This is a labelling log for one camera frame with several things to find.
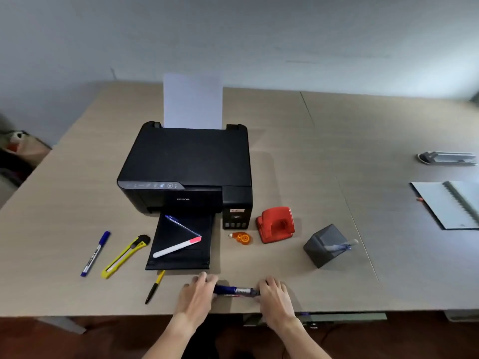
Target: spiral notebook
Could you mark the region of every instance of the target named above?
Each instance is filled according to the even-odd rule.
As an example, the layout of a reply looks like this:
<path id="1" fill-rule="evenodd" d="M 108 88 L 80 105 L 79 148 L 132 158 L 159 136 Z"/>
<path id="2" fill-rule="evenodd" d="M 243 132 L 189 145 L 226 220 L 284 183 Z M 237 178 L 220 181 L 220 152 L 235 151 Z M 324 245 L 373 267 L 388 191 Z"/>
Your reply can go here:
<path id="1" fill-rule="evenodd" d="M 479 229 L 479 183 L 411 182 L 444 229 Z"/>

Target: gray pen holder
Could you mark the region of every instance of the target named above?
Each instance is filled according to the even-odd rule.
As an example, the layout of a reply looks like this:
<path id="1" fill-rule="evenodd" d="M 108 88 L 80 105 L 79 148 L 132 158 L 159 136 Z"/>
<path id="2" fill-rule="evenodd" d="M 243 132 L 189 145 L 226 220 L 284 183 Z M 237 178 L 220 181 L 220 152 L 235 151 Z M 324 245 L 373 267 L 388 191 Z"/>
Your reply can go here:
<path id="1" fill-rule="evenodd" d="M 315 266 L 320 268 L 344 252 L 328 252 L 324 246 L 332 246 L 346 242 L 347 239 L 341 234 L 338 228 L 336 228 L 334 224 L 330 224 L 326 228 L 313 234 L 303 246 L 303 249 Z"/>

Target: wooden table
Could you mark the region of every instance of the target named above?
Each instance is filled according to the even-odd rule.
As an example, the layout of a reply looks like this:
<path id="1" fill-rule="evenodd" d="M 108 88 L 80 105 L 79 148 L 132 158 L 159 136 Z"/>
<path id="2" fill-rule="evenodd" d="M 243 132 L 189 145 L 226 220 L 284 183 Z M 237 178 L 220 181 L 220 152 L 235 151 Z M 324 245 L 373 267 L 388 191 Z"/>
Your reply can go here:
<path id="1" fill-rule="evenodd" d="M 248 127 L 252 217 L 289 206 L 296 234 L 263 245 L 250 224 L 253 244 L 242 246 L 220 229 L 219 215 L 210 272 L 247 287 L 273 274 L 296 311 L 477 308 L 479 234 L 441 231 L 408 183 L 477 179 L 476 167 L 428 167 L 413 156 L 478 152 L 478 117 L 453 101 L 225 88 L 224 125 Z M 149 247 L 100 277 L 136 236 L 154 236 L 158 219 L 137 212 L 116 184 L 149 120 L 163 120 L 161 85 L 111 84 L 3 207 L 0 316 L 172 313 L 197 272 L 167 272 L 145 305 L 156 277 L 144 269 Z M 331 223 L 360 244 L 316 269 L 302 246 Z M 105 230 L 112 235 L 81 278 Z M 213 305 L 217 313 L 258 311 L 250 299 Z"/>

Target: white wall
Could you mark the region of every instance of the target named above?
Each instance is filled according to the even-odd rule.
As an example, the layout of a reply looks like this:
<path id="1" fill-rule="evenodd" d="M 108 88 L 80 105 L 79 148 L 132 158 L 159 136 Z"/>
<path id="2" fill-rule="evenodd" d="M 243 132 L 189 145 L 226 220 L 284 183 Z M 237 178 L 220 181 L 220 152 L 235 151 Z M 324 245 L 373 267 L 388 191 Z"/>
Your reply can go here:
<path id="1" fill-rule="evenodd" d="M 469 99 L 479 0 L 0 0 L 0 113 L 55 143 L 101 82 Z"/>

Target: white paper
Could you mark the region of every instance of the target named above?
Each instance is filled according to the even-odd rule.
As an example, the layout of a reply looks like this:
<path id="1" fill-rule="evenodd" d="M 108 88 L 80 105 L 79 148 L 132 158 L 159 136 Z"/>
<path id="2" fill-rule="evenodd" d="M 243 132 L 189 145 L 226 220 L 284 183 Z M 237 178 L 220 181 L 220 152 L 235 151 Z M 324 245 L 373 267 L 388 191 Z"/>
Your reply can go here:
<path id="1" fill-rule="evenodd" d="M 219 76 L 163 76 L 163 125 L 221 130 L 223 83 Z"/>

